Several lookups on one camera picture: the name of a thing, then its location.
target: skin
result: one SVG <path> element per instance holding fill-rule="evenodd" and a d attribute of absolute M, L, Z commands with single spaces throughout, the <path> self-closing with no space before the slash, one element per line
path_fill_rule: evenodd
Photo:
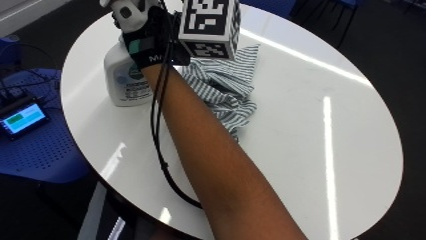
<path fill-rule="evenodd" d="M 141 70 L 152 89 L 160 68 Z M 265 176 L 174 68 L 162 114 L 216 239 L 306 239 Z"/>

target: small display screen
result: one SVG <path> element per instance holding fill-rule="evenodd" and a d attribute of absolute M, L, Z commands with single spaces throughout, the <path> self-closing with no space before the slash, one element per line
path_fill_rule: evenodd
<path fill-rule="evenodd" d="M 45 118 L 37 103 L 29 103 L 20 107 L 11 116 L 3 116 L 0 124 L 8 134 L 15 135 Z"/>

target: fiducial marker cube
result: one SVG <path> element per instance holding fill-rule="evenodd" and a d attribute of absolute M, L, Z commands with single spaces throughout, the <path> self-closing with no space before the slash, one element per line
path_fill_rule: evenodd
<path fill-rule="evenodd" d="M 194 58 L 234 60 L 238 0 L 185 0 L 178 39 Z"/>

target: gray floor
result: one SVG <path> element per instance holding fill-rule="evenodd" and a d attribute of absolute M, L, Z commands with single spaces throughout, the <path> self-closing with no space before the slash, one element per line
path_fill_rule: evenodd
<path fill-rule="evenodd" d="M 314 5 L 310 0 L 293 19 L 300 23 Z M 57 11 L 16 32 L 55 57 L 63 66 L 73 41 L 105 14 L 97 0 L 73 0 Z M 425 239 L 426 236 L 426 14 L 413 8 L 403 14 L 406 3 L 389 4 L 365 0 L 340 48 L 371 81 L 389 107 L 399 130 L 405 170 L 399 194 L 383 219 L 358 238 Z M 313 18 L 304 26 L 334 45 L 342 28 L 330 31 L 337 11 Z M 40 61 L 40 66 L 52 67 Z M 76 183 L 51 186 L 49 192 L 81 221 L 95 188 L 95 177 Z M 35 184 L 9 176 L 0 176 L 0 238 L 76 239 L 77 231 L 51 212 L 33 195 Z"/>

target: bottle label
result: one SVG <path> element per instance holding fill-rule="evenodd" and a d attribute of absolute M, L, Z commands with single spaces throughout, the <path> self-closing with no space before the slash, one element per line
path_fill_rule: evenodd
<path fill-rule="evenodd" d="M 140 101 L 152 96 L 152 91 L 136 64 L 124 66 L 115 73 L 120 101 Z"/>

